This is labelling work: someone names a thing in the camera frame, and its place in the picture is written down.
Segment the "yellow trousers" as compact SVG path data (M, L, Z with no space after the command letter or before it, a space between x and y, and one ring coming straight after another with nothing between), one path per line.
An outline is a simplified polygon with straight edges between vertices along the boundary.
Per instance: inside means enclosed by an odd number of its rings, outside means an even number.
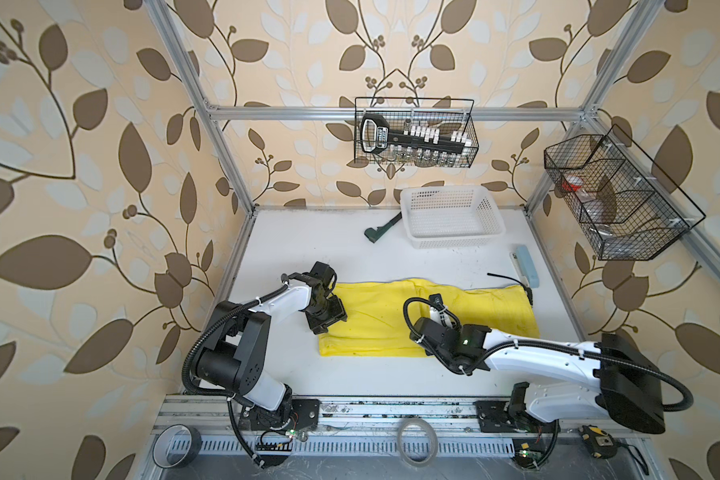
M340 283L334 293L347 313L345 321L318 336L323 357L423 358L409 339L403 304L412 297L439 294L462 323L488 326L518 336L538 338L540 331L522 287L462 290L425 279L389 283Z

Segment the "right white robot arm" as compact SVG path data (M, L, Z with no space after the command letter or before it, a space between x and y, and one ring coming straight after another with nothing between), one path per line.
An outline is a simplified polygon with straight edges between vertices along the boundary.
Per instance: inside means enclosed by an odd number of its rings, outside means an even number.
M465 324L435 296L407 299L402 315L410 340L454 375L524 373L506 410L526 422L609 418L632 431L662 434L666 414L694 404L686 385L616 334L582 342L518 336Z

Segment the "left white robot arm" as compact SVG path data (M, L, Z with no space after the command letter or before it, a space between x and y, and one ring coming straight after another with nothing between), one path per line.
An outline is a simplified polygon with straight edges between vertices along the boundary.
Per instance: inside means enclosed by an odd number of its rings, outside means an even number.
M277 290L247 303L218 303L181 369L188 393L225 396L268 428L289 426L296 417L292 389L265 372L273 322L301 313L309 330L320 335L347 319L334 294L337 274L328 264L317 262L306 273L284 274L281 282Z

